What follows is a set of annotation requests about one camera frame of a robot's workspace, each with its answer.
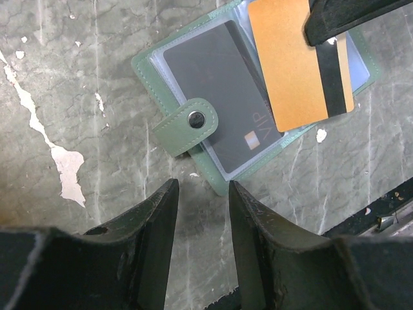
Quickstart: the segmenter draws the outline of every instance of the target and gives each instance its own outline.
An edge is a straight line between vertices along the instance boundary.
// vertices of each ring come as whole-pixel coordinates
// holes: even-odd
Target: snap button
[[[193,111],[188,115],[188,123],[194,129],[200,129],[205,125],[205,115],[200,111]]]

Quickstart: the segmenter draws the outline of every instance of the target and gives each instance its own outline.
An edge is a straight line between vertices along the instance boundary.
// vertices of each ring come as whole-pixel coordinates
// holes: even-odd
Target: black card
[[[215,108],[219,125],[208,142],[226,173],[282,137],[235,22],[180,43],[163,56],[186,99],[203,98]]]

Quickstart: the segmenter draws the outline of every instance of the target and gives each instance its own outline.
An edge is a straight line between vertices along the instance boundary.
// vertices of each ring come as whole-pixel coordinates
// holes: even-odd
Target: marble surface
[[[178,178],[165,309],[202,309],[235,288],[227,199],[190,176],[197,171],[188,156],[173,159],[157,145],[150,129],[162,115],[130,66],[134,55],[224,3],[0,0],[0,51],[50,141],[83,155],[77,178],[86,198],[83,208],[60,197],[50,147],[29,127],[30,113],[1,70],[0,224],[83,233]],[[243,182],[316,233],[413,176],[413,6],[362,29],[381,79],[356,97],[355,111],[320,123]],[[323,143],[317,129],[327,131]]]

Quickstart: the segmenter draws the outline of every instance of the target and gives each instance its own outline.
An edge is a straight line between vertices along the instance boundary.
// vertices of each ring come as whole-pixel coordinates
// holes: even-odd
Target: white patch
[[[321,143],[325,140],[325,138],[327,137],[327,131],[325,131],[324,129],[319,129],[317,131],[317,142]]]
[[[103,105],[102,97],[97,92],[95,93],[95,97],[97,100],[97,106],[99,107],[99,110],[103,113],[105,111],[105,106]]]
[[[327,40],[327,42],[329,42],[331,45],[334,45],[337,42],[337,38],[331,37],[330,39]]]
[[[16,74],[6,61],[3,53],[0,51],[0,60],[5,63],[3,67],[7,76],[7,80],[11,82],[17,91],[20,98],[20,104],[30,111],[29,126],[40,132],[45,139],[46,144],[50,147],[52,158],[55,161],[57,171],[60,173],[60,182],[62,185],[61,197],[64,199],[74,200],[82,207],[85,207],[85,197],[82,194],[80,185],[77,183],[77,172],[80,166],[85,162],[83,155],[79,152],[67,151],[66,149],[52,143],[46,132],[45,127],[40,123],[36,115],[35,103],[32,95],[20,87],[16,80]]]
[[[15,56],[16,56],[18,59],[23,59],[24,56],[25,56],[25,53],[24,53],[22,50],[16,50],[16,51],[15,51]]]

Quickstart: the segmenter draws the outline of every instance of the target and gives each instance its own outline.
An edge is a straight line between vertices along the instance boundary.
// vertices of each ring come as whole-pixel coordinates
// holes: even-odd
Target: wallet
[[[135,56],[132,67],[165,116],[153,131],[171,156],[188,152],[220,196],[314,125],[277,130],[254,35],[251,0],[235,0]],[[349,58],[355,93],[378,67],[358,30]]]

